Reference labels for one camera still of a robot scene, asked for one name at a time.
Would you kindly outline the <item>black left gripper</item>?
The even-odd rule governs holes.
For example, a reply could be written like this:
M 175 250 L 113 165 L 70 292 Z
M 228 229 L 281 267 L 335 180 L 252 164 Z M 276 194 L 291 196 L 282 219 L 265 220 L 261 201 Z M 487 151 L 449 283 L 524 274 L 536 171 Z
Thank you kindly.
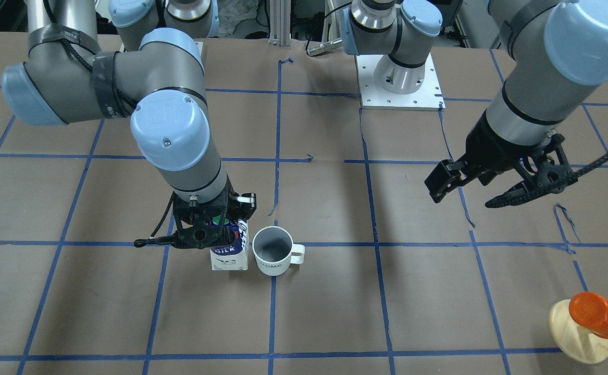
M 499 137 L 490 127 L 486 113 L 469 133 L 465 142 L 463 159 L 442 160 L 425 179 L 425 186 L 435 204 L 444 197 L 485 173 L 492 177 L 514 168 L 521 157 L 530 156 L 535 145 L 519 145 Z

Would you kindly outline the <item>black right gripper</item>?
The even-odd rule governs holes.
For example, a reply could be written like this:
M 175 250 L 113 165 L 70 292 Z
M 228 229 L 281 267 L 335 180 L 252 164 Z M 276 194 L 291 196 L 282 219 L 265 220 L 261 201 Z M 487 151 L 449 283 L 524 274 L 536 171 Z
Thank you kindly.
M 249 220 L 257 210 L 257 196 L 237 194 L 231 180 L 225 177 L 201 190 L 174 190 L 172 204 L 175 219 L 186 224 L 211 223 L 214 218 L 220 222 L 240 221 Z

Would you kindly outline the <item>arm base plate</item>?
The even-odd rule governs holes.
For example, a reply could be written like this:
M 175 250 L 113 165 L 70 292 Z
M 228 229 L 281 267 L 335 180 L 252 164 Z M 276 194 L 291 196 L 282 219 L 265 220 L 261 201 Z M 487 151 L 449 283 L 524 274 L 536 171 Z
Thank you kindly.
M 431 54 L 416 68 L 397 66 L 387 55 L 360 55 L 355 60 L 362 109 L 445 109 Z

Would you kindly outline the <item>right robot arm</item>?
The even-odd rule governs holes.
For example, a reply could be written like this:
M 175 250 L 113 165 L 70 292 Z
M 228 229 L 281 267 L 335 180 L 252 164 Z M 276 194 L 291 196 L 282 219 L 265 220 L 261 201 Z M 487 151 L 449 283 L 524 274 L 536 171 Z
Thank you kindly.
M 197 38 L 218 29 L 216 1 L 111 1 L 125 52 L 104 51 L 92 1 L 27 1 L 28 60 L 2 74 L 11 111 L 35 126 L 128 117 L 142 155 L 196 215 L 248 219 L 210 133 Z

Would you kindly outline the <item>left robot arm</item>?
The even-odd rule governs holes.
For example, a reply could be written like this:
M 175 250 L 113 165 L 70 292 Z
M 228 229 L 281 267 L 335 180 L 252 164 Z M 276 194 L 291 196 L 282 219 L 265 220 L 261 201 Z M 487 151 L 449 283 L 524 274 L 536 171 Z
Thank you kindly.
M 489 1 L 487 11 L 516 66 L 466 138 L 466 152 L 425 179 L 435 203 L 472 180 L 488 185 L 514 169 L 522 181 L 486 207 L 520 206 L 558 194 L 608 161 L 572 171 L 556 126 L 608 81 L 608 1 Z M 349 55 L 382 55 L 378 80 L 410 93 L 439 35 L 428 1 L 353 1 L 340 15 Z

